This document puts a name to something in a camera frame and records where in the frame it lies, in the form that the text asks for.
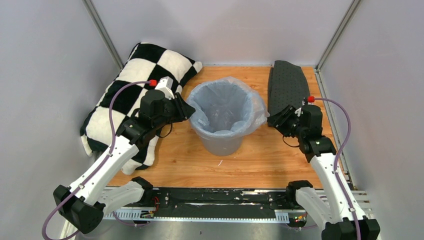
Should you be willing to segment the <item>grey plastic trash bin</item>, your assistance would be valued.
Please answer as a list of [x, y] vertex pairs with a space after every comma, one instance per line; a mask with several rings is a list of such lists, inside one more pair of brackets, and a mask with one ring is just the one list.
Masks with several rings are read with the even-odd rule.
[[220, 130], [212, 133], [196, 130], [204, 148], [215, 156], [228, 156], [235, 153], [243, 141], [242, 135], [235, 135], [230, 130]]

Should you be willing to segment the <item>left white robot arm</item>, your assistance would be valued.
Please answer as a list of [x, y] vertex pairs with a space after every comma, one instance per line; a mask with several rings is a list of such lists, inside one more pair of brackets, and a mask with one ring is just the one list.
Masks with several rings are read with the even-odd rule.
[[103, 193], [104, 188], [139, 150], [146, 147], [165, 125], [188, 120], [195, 108], [179, 93], [166, 96], [161, 90], [149, 90], [140, 107], [117, 130], [112, 143], [100, 158], [69, 186], [59, 185], [53, 192], [57, 211], [82, 234], [93, 231], [108, 215], [128, 204], [149, 206], [153, 185], [142, 177]]

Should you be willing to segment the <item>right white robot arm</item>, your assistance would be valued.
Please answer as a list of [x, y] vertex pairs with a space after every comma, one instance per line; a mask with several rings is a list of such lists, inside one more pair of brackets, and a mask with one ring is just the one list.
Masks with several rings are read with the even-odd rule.
[[321, 231], [323, 240], [376, 240], [381, 228], [355, 200], [338, 165], [333, 142], [323, 135], [323, 114], [312, 104], [299, 109], [288, 105], [269, 116], [267, 123], [284, 137], [296, 138], [299, 149], [318, 175], [327, 201], [323, 201], [307, 180], [292, 181], [286, 187], [286, 204], [302, 207]]

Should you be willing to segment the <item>blue translucent trash bag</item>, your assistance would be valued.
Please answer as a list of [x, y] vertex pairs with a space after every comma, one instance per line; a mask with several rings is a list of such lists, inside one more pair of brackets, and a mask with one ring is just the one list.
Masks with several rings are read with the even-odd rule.
[[232, 139], [253, 133], [270, 116], [260, 94], [235, 77], [196, 86], [186, 102], [195, 108], [191, 127], [205, 139]]

